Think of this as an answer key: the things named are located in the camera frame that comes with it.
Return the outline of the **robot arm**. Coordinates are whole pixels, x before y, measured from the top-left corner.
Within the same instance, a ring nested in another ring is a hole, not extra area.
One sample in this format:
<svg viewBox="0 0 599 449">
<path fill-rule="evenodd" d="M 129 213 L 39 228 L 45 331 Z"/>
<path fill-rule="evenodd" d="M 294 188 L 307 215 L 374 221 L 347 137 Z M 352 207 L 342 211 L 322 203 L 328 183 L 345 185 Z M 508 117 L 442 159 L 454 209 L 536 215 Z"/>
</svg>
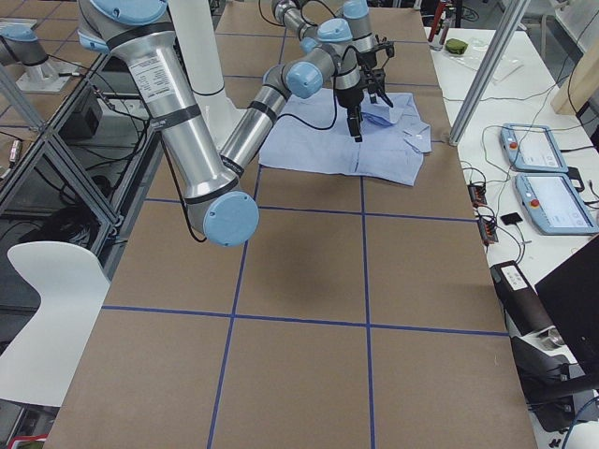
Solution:
<svg viewBox="0 0 599 449">
<path fill-rule="evenodd" d="M 295 96 L 308 98 L 326 82 L 334 85 L 340 106 L 357 111 L 365 95 L 392 105 L 385 90 L 385 68 L 377 54 L 395 56 L 394 43 L 372 28 L 365 1 L 346 1 L 333 17 L 317 24 L 305 17 L 305 1 L 273 1 L 272 16 L 294 33 L 304 55 L 285 66 L 282 81 Z"/>
<path fill-rule="evenodd" d="M 347 1 L 330 18 L 306 18 L 301 1 L 273 1 L 266 21 L 295 36 L 303 54 L 271 67 L 246 109 L 225 84 L 206 1 L 81 1 L 81 45 L 123 61 L 169 158 L 191 230 L 238 246 L 256 231 L 258 207 L 240 186 L 291 97 L 307 98 L 326 82 L 349 133 L 361 141 L 361 104 L 386 98 L 379 52 L 394 53 L 378 36 L 363 1 Z"/>
</svg>

